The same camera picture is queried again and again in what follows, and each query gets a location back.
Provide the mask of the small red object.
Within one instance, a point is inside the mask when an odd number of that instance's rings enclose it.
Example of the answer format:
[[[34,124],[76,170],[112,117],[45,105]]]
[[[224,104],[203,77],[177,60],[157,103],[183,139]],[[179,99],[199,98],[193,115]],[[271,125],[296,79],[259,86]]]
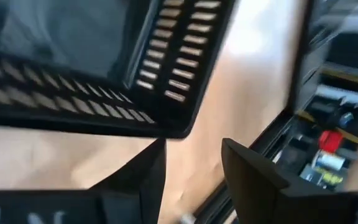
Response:
[[[337,131],[325,130],[318,139],[318,146],[321,150],[334,154],[341,146],[343,135]]]

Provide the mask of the silver cylindrical object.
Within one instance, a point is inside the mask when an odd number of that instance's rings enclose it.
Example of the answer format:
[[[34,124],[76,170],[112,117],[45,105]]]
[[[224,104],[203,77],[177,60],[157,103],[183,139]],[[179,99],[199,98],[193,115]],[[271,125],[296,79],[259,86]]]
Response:
[[[312,167],[325,167],[333,170],[341,170],[345,163],[345,158],[325,151],[318,151],[314,156]]]

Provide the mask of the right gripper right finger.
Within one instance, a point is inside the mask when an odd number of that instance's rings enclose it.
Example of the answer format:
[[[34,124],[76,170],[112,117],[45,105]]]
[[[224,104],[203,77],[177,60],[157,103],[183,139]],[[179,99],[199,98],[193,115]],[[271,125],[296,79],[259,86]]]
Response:
[[[275,164],[232,139],[221,146],[224,176],[241,224],[272,224],[278,191],[289,186]]]

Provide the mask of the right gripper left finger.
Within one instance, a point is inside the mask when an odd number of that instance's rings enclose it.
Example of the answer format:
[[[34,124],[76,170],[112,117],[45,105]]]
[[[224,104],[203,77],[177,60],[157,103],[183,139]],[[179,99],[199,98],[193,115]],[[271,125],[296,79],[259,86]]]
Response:
[[[157,139],[90,189],[102,193],[105,224],[157,224],[166,179],[166,140]]]

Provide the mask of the wooden shelf black frame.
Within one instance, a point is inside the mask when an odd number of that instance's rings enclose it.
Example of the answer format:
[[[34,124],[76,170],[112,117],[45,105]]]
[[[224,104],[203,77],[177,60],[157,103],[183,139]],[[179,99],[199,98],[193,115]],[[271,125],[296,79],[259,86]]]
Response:
[[[306,0],[240,0],[189,136],[167,142],[158,224],[194,212],[222,182],[221,141],[248,146],[284,109]],[[151,143],[0,127],[0,189],[88,188]]]

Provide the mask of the black plastic slotted basket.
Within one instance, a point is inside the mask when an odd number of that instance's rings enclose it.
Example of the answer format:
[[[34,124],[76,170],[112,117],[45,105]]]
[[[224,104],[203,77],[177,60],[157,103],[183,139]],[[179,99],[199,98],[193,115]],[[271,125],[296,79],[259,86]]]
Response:
[[[0,126],[183,139],[236,0],[0,0]]]

